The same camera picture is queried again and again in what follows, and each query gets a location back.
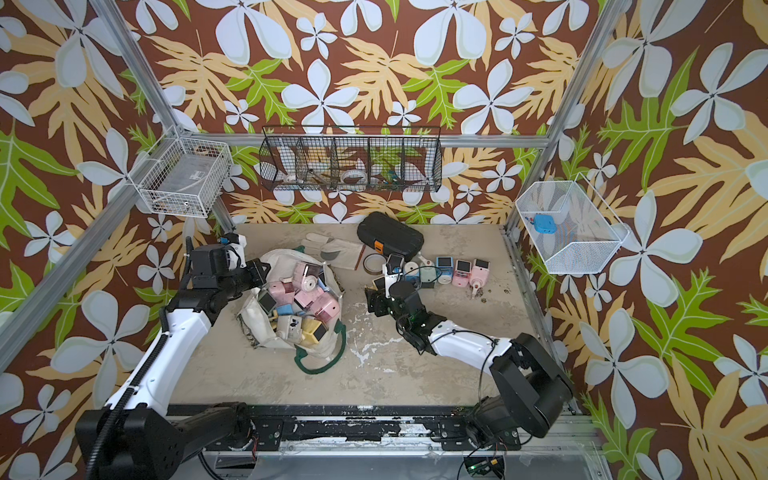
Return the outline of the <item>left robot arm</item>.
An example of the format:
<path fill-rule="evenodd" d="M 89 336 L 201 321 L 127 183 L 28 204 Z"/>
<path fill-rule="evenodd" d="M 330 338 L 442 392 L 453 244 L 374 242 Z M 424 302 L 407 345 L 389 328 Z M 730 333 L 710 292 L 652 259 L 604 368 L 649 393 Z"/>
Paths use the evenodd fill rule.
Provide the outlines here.
<path fill-rule="evenodd" d="M 191 260 L 182 286 L 160 310 L 161 330 L 115 397 L 86 412 L 75 434 L 88 479 L 169 479 L 208 445 L 251 431 L 242 402 L 225 402 L 181 421 L 168 418 L 172 393 L 192 354 L 233 300 L 267 282 L 258 259 L 234 269 Z"/>

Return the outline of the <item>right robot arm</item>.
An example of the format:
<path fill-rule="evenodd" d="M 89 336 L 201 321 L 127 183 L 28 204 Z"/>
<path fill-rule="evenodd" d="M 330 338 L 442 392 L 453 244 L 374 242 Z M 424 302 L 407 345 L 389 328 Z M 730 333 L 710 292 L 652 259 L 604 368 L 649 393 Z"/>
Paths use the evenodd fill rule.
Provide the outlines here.
<path fill-rule="evenodd" d="M 493 337 L 464 328 L 427 310 L 415 286 L 405 280 L 384 289 L 367 287 L 365 296 L 367 310 L 391 317 L 398 334 L 418 353 L 458 360 L 493 379 L 498 394 L 480 398 L 462 415 L 460 438 L 475 448 L 519 449 L 520 431 L 543 438 L 573 399 L 572 382 L 530 334 Z"/>

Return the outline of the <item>blue object in basket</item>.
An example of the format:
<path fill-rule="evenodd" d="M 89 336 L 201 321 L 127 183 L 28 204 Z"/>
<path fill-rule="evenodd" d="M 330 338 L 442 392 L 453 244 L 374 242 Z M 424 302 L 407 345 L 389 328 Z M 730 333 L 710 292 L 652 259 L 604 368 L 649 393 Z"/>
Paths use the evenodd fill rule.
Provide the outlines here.
<path fill-rule="evenodd" d="M 557 225 L 551 215 L 536 214 L 533 217 L 533 226 L 535 231 L 540 234 L 555 234 L 557 232 Z"/>

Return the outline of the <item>brown tape roll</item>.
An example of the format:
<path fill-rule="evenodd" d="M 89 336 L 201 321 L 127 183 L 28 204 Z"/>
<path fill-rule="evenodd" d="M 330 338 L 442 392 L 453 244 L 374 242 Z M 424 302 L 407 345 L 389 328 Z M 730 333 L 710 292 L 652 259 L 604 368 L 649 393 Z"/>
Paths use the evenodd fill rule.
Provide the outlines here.
<path fill-rule="evenodd" d="M 363 259 L 363 269 L 366 273 L 373 276 L 385 274 L 387 258 L 379 253 L 371 253 Z"/>

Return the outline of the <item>green pencil sharpener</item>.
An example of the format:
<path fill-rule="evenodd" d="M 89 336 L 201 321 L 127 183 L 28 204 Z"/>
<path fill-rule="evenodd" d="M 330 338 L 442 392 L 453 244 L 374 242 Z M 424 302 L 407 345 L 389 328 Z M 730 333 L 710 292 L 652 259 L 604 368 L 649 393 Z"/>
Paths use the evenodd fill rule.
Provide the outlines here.
<path fill-rule="evenodd" d="M 439 276 L 440 270 L 432 260 L 425 257 L 419 258 L 419 284 L 421 288 L 433 288 Z"/>

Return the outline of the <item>cream tote bag green handles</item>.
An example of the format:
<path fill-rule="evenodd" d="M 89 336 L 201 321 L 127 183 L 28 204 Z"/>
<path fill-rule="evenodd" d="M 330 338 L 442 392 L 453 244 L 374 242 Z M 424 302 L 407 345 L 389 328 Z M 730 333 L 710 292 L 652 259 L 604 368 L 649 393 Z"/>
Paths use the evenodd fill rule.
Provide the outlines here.
<path fill-rule="evenodd" d="M 344 290 L 329 265 L 305 253 L 275 249 L 261 256 L 271 264 L 268 283 L 245 295 L 236 320 L 254 348 L 292 350 L 294 363 L 307 375 L 319 375 L 333 368 L 347 346 L 346 325 L 341 319 Z M 327 291 L 294 291 L 293 270 L 297 262 L 312 262 L 326 268 Z M 312 347 L 301 345 L 304 317 L 325 323 L 328 332 Z"/>

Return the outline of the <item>large pink pencil sharpener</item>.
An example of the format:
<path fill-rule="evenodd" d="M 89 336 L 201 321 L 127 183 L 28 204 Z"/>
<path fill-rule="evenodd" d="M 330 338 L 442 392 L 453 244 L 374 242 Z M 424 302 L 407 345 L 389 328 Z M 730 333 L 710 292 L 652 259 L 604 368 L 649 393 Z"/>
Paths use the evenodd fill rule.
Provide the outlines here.
<path fill-rule="evenodd" d="M 312 262 L 297 262 L 293 270 L 292 285 L 296 293 L 312 292 L 316 288 L 327 291 L 325 266 Z"/>

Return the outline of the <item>yellow pencil sharpener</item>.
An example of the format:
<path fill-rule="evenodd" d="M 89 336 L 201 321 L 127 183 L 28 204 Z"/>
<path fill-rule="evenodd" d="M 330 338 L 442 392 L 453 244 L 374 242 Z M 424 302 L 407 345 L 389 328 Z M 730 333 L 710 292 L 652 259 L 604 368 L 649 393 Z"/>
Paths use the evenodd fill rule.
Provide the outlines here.
<path fill-rule="evenodd" d="M 327 332 L 328 328 L 321 320 L 311 316 L 304 317 L 301 323 L 301 345 L 304 347 L 317 345 Z"/>

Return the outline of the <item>white tape roll in basket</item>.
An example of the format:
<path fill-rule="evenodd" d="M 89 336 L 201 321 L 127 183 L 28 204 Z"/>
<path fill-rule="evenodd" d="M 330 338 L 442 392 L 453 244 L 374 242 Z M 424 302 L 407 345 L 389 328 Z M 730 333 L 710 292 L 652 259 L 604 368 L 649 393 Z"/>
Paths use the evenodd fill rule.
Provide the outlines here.
<path fill-rule="evenodd" d="M 365 185 L 368 182 L 368 175 L 362 169 L 350 169 L 341 173 L 340 180 L 346 185 Z"/>

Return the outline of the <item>black hard case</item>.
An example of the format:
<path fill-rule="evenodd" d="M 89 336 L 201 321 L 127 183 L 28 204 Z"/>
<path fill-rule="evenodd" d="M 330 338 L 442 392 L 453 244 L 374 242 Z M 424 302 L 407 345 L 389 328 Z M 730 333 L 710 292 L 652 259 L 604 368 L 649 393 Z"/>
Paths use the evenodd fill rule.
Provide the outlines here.
<path fill-rule="evenodd" d="M 375 252 L 384 256 L 399 254 L 406 261 L 410 261 L 424 245 L 421 232 L 381 212 L 367 215 L 358 224 L 357 236 Z"/>

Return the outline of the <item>blue pencil sharpener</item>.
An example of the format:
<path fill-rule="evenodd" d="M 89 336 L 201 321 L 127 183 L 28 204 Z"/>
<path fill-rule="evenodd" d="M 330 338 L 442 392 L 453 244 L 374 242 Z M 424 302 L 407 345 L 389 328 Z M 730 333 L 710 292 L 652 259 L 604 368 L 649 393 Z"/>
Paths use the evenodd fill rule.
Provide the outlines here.
<path fill-rule="evenodd" d="M 415 281 L 420 278 L 420 266 L 413 261 L 409 261 L 404 265 L 404 278 L 407 281 Z"/>
<path fill-rule="evenodd" d="M 441 285 L 452 283 L 454 273 L 454 258 L 451 256 L 437 256 L 435 266 L 438 270 L 437 282 Z"/>

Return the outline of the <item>cream work glove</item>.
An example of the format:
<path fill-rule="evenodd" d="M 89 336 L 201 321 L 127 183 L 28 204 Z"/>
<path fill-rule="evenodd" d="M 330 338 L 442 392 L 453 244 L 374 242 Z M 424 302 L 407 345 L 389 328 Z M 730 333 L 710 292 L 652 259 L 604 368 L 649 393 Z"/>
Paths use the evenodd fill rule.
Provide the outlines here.
<path fill-rule="evenodd" d="M 301 247 L 307 255 L 344 270 L 355 270 L 364 251 L 364 245 L 359 242 L 313 232 L 304 237 Z"/>

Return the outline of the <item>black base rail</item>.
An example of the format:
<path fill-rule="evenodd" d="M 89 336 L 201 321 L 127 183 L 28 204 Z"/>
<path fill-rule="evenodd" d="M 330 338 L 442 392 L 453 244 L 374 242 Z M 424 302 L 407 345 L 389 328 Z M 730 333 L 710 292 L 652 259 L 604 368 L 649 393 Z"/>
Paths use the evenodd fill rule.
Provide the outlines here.
<path fill-rule="evenodd" d="M 258 453 L 315 440 L 374 445 L 416 440 L 444 451 L 520 448 L 514 421 L 483 419 L 477 408 L 464 406 L 247 405 L 245 414 Z"/>

